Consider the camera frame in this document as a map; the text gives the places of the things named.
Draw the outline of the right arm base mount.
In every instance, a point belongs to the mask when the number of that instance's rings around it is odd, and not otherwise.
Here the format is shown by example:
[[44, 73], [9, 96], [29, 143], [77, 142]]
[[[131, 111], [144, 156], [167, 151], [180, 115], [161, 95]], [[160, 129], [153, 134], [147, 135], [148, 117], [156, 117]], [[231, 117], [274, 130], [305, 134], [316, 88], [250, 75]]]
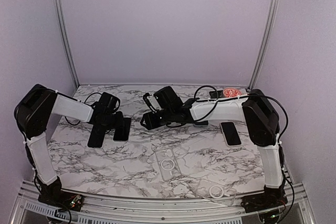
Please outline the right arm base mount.
[[285, 206], [287, 203], [288, 200], [283, 187], [268, 188], [265, 186], [263, 193], [244, 196], [240, 205], [246, 213], [250, 213]]

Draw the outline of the black smartphone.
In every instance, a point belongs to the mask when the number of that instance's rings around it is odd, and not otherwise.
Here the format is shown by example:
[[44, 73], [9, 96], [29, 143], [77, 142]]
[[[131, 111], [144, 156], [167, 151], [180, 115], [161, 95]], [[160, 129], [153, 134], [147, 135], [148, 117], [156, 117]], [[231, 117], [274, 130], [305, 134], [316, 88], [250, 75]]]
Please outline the black smartphone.
[[220, 128], [225, 137], [226, 144], [230, 147], [241, 145], [241, 140], [233, 122], [222, 122]]
[[90, 148], [101, 148], [104, 141], [106, 128], [102, 125], [94, 125], [92, 127], [87, 146]]
[[131, 118], [124, 118], [123, 125], [116, 128], [114, 131], [113, 140], [115, 142], [127, 142], [131, 127]]

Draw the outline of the clear magsafe phone case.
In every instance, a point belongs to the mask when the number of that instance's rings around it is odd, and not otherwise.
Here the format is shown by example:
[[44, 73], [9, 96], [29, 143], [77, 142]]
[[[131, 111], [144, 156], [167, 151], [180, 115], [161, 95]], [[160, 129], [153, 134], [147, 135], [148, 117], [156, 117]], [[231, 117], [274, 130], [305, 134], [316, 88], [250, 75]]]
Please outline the clear magsafe phone case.
[[232, 206], [237, 195], [235, 189], [205, 178], [198, 181], [193, 192], [200, 198], [223, 206]]

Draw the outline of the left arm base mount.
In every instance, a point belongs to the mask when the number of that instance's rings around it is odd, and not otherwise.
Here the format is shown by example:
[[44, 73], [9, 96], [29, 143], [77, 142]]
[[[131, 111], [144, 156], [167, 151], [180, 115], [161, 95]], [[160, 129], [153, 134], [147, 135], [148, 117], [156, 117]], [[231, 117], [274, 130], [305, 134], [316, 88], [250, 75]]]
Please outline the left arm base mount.
[[83, 205], [84, 196], [62, 190], [62, 183], [57, 176], [50, 185], [44, 184], [37, 176], [34, 184], [39, 191], [38, 201], [44, 204], [59, 207], [63, 210], [80, 211]]

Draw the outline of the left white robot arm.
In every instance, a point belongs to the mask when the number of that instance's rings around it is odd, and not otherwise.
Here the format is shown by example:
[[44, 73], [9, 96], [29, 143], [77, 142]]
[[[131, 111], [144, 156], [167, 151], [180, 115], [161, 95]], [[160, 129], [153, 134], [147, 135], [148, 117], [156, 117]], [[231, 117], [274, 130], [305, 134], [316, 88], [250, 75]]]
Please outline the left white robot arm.
[[114, 132], [115, 142], [129, 139], [131, 119], [123, 115], [120, 105], [120, 99], [107, 92], [101, 93], [97, 101], [89, 104], [41, 84], [34, 85], [16, 106], [14, 119], [38, 180], [47, 186], [58, 180], [47, 141], [47, 128], [53, 117], [90, 124], [87, 145], [89, 148], [101, 148], [109, 131]]

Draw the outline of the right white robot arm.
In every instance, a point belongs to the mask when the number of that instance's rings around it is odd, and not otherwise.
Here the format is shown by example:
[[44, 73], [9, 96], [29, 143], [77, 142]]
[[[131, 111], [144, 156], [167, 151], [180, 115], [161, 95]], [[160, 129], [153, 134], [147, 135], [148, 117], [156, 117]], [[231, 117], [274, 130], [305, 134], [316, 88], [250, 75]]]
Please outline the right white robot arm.
[[250, 140], [257, 146], [265, 173], [265, 186], [260, 203], [271, 207], [280, 199], [283, 183], [283, 153], [280, 137], [279, 114], [270, 103], [271, 97], [254, 89], [248, 94], [232, 98], [201, 99], [197, 96], [182, 101], [172, 87], [166, 86], [143, 100], [150, 112], [143, 114], [140, 124], [148, 130], [176, 123], [179, 125], [203, 122], [244, 121]]

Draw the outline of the pink smartphone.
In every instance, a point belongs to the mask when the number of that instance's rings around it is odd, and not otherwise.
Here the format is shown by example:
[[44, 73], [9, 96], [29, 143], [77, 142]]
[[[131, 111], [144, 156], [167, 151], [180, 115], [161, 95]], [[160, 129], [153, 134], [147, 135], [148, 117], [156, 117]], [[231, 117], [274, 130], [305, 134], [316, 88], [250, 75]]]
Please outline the pink smartphone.
[[208, 121], [194, 122], [195, 127], [207, 127], [209, 125]]

